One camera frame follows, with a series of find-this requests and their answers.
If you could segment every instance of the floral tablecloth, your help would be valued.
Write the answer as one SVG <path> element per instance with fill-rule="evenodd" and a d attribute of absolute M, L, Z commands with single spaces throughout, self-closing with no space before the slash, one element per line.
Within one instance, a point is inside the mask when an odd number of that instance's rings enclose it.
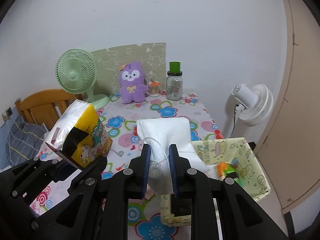
<path fill-rule="evenodd" d="M 166 99 L 165 92 L 160 92 L 158 97 L 147 97 L 143 103 L 129 105 L 123 105 L 119 95 L 109 97 L 110 102 L 97 111 L 113 139 L 102 179 L 111 178 L 116 172 L 127 168 L 132 158 L 140 156 L 142 144 L 137 134 L 138 119 L 186 117 L 190 121 L 191 140 L 223 138 L 204 105 L 193 93 L 184 94 L 182 100 L 173 102 Z M 44 161 L 61 160 L 45 144 L 39 150 L 38 157 Z M 65 181 L 51 182 L 34 200 L 31 208 L 37 214 L 43 214 L 65 199 L 71 180 L 79 172 L 76 171 Z M 160 198 L 148 195 L 147 192 L 146 199 L 129 202 L 128 239 L 190 239 L 190 227 L 173 228 L 163 225 L 160 221 Z"/>

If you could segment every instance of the cartoon-printed box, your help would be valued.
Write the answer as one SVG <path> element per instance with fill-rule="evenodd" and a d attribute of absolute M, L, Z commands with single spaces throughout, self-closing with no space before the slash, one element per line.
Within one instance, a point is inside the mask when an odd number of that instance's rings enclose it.
<path fill-rule="evenodd" d="M 83 170 L 112 146 L 92 104 L 75 100 L 56 122 L 46 144 L 71 165 Z"/>
<path fill-rule="evenodd" d="M 253 151 L 245 138 L 191 142 L 199 158 L 209 167 L 230 163 L 236 170 L 244 190 L 259 201 L 270 194 L 271 188 Z M 190 226 L 191 215 L 175 217 L 171 213 L 171 196 L 160 196 L 161 222 L 170 227 Z"/>

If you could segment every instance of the green lid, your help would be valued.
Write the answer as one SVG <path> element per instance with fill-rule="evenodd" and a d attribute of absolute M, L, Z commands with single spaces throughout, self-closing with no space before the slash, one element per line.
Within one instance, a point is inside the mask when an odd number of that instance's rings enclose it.
<path fill-rule="evenodd" d="M 170 72 L 171 73 L 179 73 L 180 72 L 180 62 L 169 62 Z"/>

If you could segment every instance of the wooden headboard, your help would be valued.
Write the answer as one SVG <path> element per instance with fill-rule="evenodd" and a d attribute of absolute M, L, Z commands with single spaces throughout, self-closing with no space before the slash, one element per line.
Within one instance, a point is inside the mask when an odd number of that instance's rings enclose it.
<path fill-rule="evenodd" d="M 45 124 L 51 130 L 59 119 L 57 106 L 61 112 L 75 100 L 82 99 L 81 95 L 65 92 L 63 89 L 50 89 L 37 92 L 22 102 L 16 101 L 18 113 L 29 123 Z"/>

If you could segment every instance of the yellow bow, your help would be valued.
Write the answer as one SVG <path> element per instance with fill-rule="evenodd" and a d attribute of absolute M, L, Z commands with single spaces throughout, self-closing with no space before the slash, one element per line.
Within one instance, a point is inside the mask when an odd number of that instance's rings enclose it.
<path fill-rule="evenodd" d="M 133 87 L 127 87 L 127 90 L 129 90 L 129 93 L 134 93 L 134 89 L 136 89 L 137 87 L 136 86 L 133 86 Z"/>

